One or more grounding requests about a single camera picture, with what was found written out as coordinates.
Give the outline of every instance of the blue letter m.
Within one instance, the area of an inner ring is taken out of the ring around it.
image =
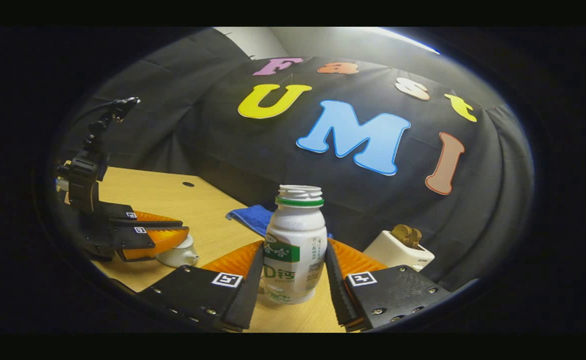
[[[382,113],[364,125],[359,125],[353,107],[341,101],[324,100],[322,115],[306,137],[297,139],[297,146],[316,153],[329,149],[326,138],[331,130],[335,143],[335,155],[343,158],[359,144],[368,141],[364,151],[353,156],[355,164],[392,176],[397,173],[395,153],[402,133],[411,127],[406,119],[393,114]]]

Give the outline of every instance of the table surface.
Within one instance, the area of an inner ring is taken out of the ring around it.
[[[183,182],[195,186],[185,186]],[[237,221],[226,219],[228,212],[246,205],[197,176],[109,167],[99,184],[99,197],[108,203],[126,204],[140,212],[183,221],[190,228],[199,255],[196,267],[263,239]],[[157,260],[123,262],[117,256],[112,261],[93,264],[136,292],[174,270]],[[325,267],[315,296],[305,303],[281,305],[259,294],[251,328],[244,332],[345,333],[337,322]]]

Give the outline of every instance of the coins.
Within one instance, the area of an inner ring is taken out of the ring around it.
[[[414,227],[406,226],[406,225],[396,225],[393,230],[391,231],[391,235],[393,235],[396,239],[398,239],[402,244],[407,246],[411,249],[419,249],[419,240],[421,240],[421,231]]]

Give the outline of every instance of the plastic bottle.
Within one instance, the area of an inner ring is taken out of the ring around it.
[[[315,295],[327,246],[321,195],[315,186],[279,186],[264,240],[265,296],[275,303],[300,304]]]

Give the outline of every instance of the blue towel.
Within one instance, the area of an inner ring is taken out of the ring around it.
[[[247,226],[250,230],[265,237],[266,228],[270,223],[270,218],[273,213],[266,210],[262,205],[254,205],[245,209],[232,210],[226,214],[226,218],[236,219],[240,223]]]

